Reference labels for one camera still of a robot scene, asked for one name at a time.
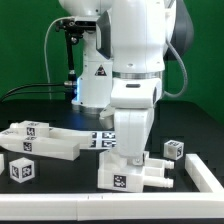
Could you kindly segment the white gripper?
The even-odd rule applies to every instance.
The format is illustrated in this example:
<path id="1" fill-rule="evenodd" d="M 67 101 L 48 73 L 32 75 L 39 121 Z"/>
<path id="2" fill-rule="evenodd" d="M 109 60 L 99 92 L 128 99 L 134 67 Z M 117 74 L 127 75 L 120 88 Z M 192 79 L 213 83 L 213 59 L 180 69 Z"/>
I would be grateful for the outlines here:
<path id="1" fill-rule="evenodd" d="M 141 158 L 154 121 L 154 109 L 118 109 L 108 105 L 100 112 L 101 125 L 114 129 L 121 157 Z"/>

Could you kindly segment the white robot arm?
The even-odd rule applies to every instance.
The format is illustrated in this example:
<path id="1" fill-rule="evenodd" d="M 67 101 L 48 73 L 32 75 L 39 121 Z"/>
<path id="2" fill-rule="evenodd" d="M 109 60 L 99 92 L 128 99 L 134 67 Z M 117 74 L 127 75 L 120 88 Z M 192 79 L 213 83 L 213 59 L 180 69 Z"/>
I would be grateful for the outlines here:
<path id="1" fill-rule="evenodd" d="M 112 0 L 97 20 L 97 50 L 112 61 L 116 149 L 140 158 L 163 90 L 164 62 L 180 61 L 194 29 L 184 0 Z"/>

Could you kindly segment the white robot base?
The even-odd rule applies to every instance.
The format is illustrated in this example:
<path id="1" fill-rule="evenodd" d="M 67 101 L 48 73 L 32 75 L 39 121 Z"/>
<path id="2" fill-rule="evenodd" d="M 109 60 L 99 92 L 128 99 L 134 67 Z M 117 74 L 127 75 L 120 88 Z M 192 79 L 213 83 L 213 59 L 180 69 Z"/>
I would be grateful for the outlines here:
<path id="1" fill-rule="evenodd" d="M 59 0 L 61 6 L 76 21 L 97 21 L 112 5 L 112 0 Z M 72 99 L 75 111 L 100 113 L 110 101 L 112 61 L 96 50 L 96 30 L 85 31 L 83 41 L 83 71 L 77 78 L 77 96 Z"/>

